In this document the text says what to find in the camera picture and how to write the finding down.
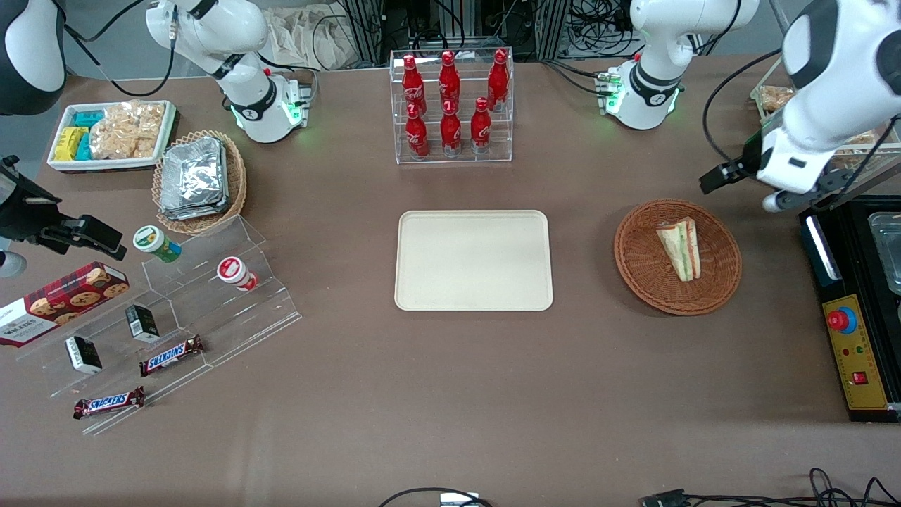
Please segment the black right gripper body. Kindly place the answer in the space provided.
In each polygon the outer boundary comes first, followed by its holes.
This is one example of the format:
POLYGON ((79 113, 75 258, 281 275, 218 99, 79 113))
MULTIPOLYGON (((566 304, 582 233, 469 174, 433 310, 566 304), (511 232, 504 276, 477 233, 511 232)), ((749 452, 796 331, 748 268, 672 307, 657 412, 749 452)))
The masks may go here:
POLYGON ((1 235, 16 243, 61 244, 43 231, 62 221, 61 199, 16 169, 17 156, 2 158, 1 235))

